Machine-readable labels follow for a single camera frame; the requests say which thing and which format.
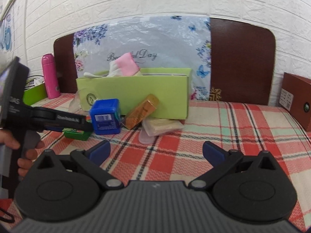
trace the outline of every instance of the blue container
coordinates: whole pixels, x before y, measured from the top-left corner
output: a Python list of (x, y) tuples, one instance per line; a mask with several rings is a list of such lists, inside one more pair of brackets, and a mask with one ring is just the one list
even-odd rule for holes
[(119, 134), (121, 117), (118, 99), (97, 100), (90, 110), (94, 131), (97, 135)]

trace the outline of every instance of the tablecloth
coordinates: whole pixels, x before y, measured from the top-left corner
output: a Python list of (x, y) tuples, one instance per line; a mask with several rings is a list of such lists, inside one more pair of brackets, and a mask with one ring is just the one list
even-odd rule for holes
[[(72, 94), (45, 99), (36, 106), (64, 110)], [(74, 149), (89, 149), (102, 139), (111, 143), (111, 155), (102, 168), (123, 181), (190, 180), (212, 168), (202, 155), (202, 145), (209, 140), (225, 150), (238, 149), (245, 155), (269, 150), (292, 181), (298, 202), (290, 221), (302, 231), (311, 225), (311, 133), (305, 132), (290, 114), (279, 107), (242, 103), (190, 101), (189, 116), (183, 131), (157, 137), (153, 145), (139, 143), (140, 127), (122, 128), (120, 134), (97, 136), (88, 141), (68, 139), (63, 134), (46, 131), (41, 134), (46, 147), (57, 154)], [(0, 207), (21, 218), (11, 200), (0, 201)]]

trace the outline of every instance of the orange package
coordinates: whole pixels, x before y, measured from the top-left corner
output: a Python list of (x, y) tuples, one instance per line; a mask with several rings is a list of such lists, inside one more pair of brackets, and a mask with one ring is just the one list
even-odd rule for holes
[(128, 129), (134, 128), (143, 119), (152, 114), (159, 104), (159, 99), (153, 95), (148, 95), (140, 104), (132, 109), (123, 119), (122, 123)]

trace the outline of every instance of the human hand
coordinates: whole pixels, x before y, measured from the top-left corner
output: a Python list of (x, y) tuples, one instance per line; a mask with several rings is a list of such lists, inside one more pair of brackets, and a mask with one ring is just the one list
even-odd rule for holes
[[(5, 144), (7, 147), (17, 150), (20, 148), (20, 143), (13, 137), (12, 133), (9, 130), (0, 130), (0, 143)], [(40, 141), (36, 148), (41, 149), (44, 147), (44, 142)], [(28, 173), (28, 170), (32, 167), (32, 160), (37, 159), (38, 154), (35, 149), (30, 149), (26, 152), (26, 158), (19, 158), (17, 161), (18, 166), (18, 174), (22, 177)]]

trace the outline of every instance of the wooden headboard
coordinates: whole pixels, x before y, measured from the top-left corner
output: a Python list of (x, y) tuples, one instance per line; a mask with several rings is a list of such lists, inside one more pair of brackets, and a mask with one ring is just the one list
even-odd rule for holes
[[(210, 100), (267, 105), (272, 85), (275, 38), (268, 29), (211, 18)], [(73, 34), (54, 42), (61, 92), (77, 91)]]

